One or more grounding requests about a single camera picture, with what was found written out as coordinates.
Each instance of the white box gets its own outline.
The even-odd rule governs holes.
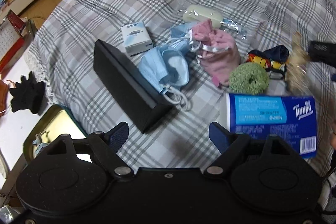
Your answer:
[[[153,42],[142,21],[122,26],[121,32],[127,54],[134,55],[153,48]]]

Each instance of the green scrunchie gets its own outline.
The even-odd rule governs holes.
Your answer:
[[[256,95],[268,88],[268,75],[257,63],[244,63],[233,70],[229,77],[230,89],[234,93]]]

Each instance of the checkered fabric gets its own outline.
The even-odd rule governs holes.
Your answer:
[[[305,49],[310,40],[336,41],[336,0],[63,0],[38,31],[29,52],[43,67],[58,100],[72,110],[87,133],[108,131],[121,121],[128,122],[130,136],[118,155],[135,170],[140,166],[204,169],[219,156],[209,140],[208,127],[218,120],[224,91],[212,84],[196,60],[190,66],[190,82],[183,89],[192,110],[171,110],[149,134],[140,133],[93,70],[97,39],[125,52],[120,28],[142,20],[156,45],[166,43],[170,27],[184,23],[177,10],[185,3],[214,7],[223,17],[253,30],[255,39],[236,41],[241,55],[279,44],[291,49],[291,35],[296,30],[303,36]],[[137,64],[141,57],[131,59]],[[334,118],[334,88],[327,65],[310,64],[309,75],[319,125],[317,157],[309,162],[324,175],[333,152],[329,123]],[[281,81],[272,83],[268,91],[282,92]],[[320,200],[323,206],[329,189],[325,192]]]

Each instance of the pink drawstring bag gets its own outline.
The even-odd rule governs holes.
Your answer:
[[[194,40],[201,42],[197,50],[201,66],[219,86],[229,85],[230,73],[240,65],[240,55],[234,38],[223,30],[213,30],[211,20],[192,27]]]

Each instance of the circular black disc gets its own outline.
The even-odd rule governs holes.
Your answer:
[[[49,215],[83,210],[102,195],[107,177],[97,165],[80,159],[57,157],[33,161],[19,175],[16,192],[25,208]]]
[[[304,160],[289,155],[248,161],[232,172],[230,183],[239,199],[250,207],[282,214],[312,208],[322,188],[315,171]]]

